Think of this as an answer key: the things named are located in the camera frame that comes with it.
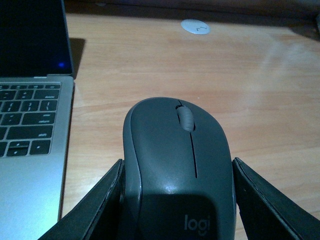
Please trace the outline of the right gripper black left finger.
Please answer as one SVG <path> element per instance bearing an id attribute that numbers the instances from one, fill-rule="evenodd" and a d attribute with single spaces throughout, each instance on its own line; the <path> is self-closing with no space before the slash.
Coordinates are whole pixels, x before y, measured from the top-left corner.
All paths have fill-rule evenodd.
<path id="1" fill-rule="evenodd" d="M 119 159 L 83 199 L 41 240 L 115 240 L 125 192 L 125 161 Z"/>

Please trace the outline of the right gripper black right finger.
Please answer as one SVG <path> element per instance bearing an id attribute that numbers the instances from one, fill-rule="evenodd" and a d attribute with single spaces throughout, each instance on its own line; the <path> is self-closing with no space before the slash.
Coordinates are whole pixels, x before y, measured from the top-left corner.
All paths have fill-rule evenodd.
<path id="1" fill-rule="evenodd" d="M 240 158 L 232 161 L 236 203 L 249 240 L 318 240 L 320 221 Z"/>

